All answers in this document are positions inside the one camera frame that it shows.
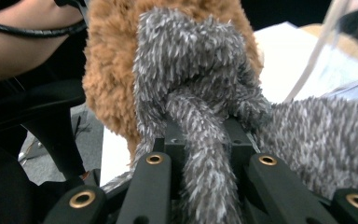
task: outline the white surface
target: white surface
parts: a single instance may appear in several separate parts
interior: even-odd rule
[[[130,169],[130,152],[127,141],[106,127],[103,128],[103,157],[101,163],[100,186],[105,185],[115,176],[121,175]]]
[[[282,102],[307,66],[317,38],[284,22],[255,33],[264,50],[260,75],[263,94],[273,103]],[[296,100],[321,96],[358,81],[358,60],[339,49],[325,47],[309,80]]]

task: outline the black chair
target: black chair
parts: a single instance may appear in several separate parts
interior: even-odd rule
[[[67,79],[0,99],[0,131],[22,125],[47,149],[65,178],[85,169],[72,131],[70,108],[85,102],[81,80]]]

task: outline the floor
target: floor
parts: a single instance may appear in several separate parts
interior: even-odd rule
[[[101,169],[103,125],[95,118],[86,105],[72,108],[71,114],[73,117],[76,115],[80,116],[80,122],[76,132],[76,143],[86,170]],[[28,133],[20,157],[23,156],[27,158],[27,156],[32,153],[36,155],[21,160],[21,164],[33,182],[39,185],[45,181],[64,180],[63,175],[58,171],[54,161],[43,146],[38,146],[38,142],[34,139],[34,136]]]

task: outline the white paper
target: white paper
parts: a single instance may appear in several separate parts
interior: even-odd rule
[[[301,76],[317,38],[289,22],[257,31],[255,37],[264,51],[260,75],[263,94],[269,101],[280,103]]]
[[[304,71],[317,37],[284,22],[255,32],[264,50],[261,88],[268,100],[280,103],[295,86]],[[358,85],[358,60],[343,51],[328,46],[295,100],[322,96],[336,90]]]

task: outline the person's arm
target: person's arm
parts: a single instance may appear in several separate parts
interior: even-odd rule
[[[0,10],[0,24],[25,29],[57,29],[81,20],[77,8],[58,7],[54,0],[21,0]],[[0,80],[37,67],[66,38],[25,38],[0,33]]]

